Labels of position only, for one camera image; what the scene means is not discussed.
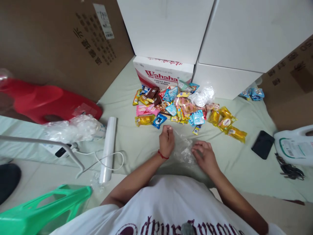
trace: red string bracelet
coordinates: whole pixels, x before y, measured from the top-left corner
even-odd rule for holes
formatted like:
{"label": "red string bracelet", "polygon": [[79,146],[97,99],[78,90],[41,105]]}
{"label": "red string bracelet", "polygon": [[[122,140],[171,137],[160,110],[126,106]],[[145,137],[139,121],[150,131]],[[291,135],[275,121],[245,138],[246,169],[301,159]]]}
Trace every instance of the red string bracelet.
{"label": "red string bracelet", "polygon": [[164,156],[160,153],[160,150],[158,150],[157,153],[161,156],[161,158],[169,159],[169,157],[168,157],[168,158],[164,157]]}

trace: black phone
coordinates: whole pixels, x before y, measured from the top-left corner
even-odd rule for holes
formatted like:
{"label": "black phone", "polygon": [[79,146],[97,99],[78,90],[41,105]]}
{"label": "black phone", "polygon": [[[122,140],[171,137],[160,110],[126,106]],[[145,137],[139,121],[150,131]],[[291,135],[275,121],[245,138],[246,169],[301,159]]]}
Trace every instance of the black phone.
{"label": "black phone", "polygon": [[251,150],[255,152],[260,158],[266,160],[271,151],[275,139],[265,131],[260,131],[257,140],[252,146]]}

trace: green plastic stool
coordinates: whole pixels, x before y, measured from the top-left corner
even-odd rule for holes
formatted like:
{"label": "green plastic stool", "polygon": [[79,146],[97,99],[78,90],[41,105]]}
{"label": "green plastic stool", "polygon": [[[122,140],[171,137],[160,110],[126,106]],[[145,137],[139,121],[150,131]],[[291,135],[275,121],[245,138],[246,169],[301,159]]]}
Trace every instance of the green plastic stool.
{"label": "green plastic stool", "polygon": [[[60,185],[55,190],[29,202],[0,214],[0,234],[34,235],[50,221],[63,213],[70,211],[66,222],[74,219],[80,205],[92,194],[89,186],[70,189],[67,184]],[[44,199],[54,196],[56,200],[37,208]]]}

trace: brown cardboard box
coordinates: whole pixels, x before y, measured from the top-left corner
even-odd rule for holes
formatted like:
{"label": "brown cardboard box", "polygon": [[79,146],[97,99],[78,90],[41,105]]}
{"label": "brown cardboard box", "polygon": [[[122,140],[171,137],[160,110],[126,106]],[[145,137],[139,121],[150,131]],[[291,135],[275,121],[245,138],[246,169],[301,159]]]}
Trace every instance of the brown cardboard box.
{"label": "brown cardboard box", "polygon": [[[105,6],[114,39],[106,39],[93,3]],[[134,56],[116,0],[3,0],[0,32],[0,68],[95,102]],[[0,115],[23,119],[3,94]]]}
{"label": "brown cardboard box", "polygon": [[313,124],[313,35],[262,79],[264,102],[279,131]]}

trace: wahaha box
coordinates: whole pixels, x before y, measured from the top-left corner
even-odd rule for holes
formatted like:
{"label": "wahaha box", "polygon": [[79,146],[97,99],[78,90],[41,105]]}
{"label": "wahaha box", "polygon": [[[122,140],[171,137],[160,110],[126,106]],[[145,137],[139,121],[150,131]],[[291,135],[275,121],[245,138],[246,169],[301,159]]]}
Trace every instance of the wahaha box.
{"label": "wahaha box", "polygon": [[191,64],[142,56],[136,56],[133,63],[142,85],[149,88],[158,86],[160,89],[177,86],[179,79],[190,83],[194,68]]}

